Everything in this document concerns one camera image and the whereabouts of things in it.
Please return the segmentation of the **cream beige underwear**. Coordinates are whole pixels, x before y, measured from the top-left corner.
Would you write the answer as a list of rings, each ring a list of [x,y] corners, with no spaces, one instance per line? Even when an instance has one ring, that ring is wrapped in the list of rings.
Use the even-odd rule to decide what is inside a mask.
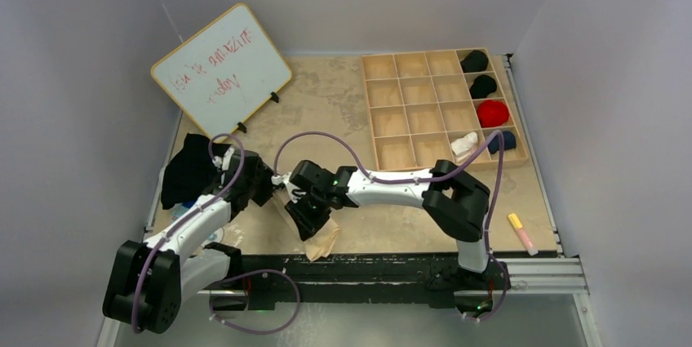
[[[284,208],[286,203],[282,204],[274,198],[273,203],[276,206],[279,215],[287,223],[290,231],[299,239],[298,229]],[[317,232],[315,236],[304,242],[299,239],[303,246],[302,251],[307,257],[308,261],[314,262],[321,258],[328,257],[332,253],[340,233],[341,228],[333,220],[333,218],[330,217],[330,220]]]

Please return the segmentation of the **white whiteboard yellow frame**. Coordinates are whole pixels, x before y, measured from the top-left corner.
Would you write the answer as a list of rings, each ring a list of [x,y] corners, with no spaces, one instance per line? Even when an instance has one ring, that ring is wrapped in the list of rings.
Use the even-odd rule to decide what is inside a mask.
[[[242,127],[292,78],[286,60],[244,3],[165,55],[150,74],[208,137]]]

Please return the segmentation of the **white underwear pink trim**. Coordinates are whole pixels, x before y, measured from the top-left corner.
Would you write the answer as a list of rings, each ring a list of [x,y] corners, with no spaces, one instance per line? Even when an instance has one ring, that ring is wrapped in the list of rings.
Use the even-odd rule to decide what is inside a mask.
[[[450,142],[450,149],[455,162],[460,164],[471,156],[478,146],[478,134],[475,131],[454,139]]]

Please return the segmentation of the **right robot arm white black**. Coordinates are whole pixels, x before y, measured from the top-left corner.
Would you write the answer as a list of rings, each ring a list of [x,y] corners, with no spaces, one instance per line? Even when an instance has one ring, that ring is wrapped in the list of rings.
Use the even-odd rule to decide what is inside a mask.
[[[453,162],[439,160],[418,171],[362,171],[355,166],[331,172],[309,160],[301,161],[272,183],[288,195],[284,206],[301,241],[306,242],[344,207],[374,205],[412,207],[427,212],[447,236],[456,241],[458,275],[468,287],[490,276],[485,224],[490,190]]]

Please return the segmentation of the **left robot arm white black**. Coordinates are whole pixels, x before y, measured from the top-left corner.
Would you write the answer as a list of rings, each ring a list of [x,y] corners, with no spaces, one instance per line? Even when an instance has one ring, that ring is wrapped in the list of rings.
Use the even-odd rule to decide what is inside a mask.
[[[128,240],[118,248],[103,315],[131,325],[136,333],[161,334],[182,303],[204,287],[213,282],[224,289],[238,286],[240,251],[209,237],[249,202],[264,205],[272,196],[272,176],[256,152],[228,149],[211,184],[177,221],[143,242]]]

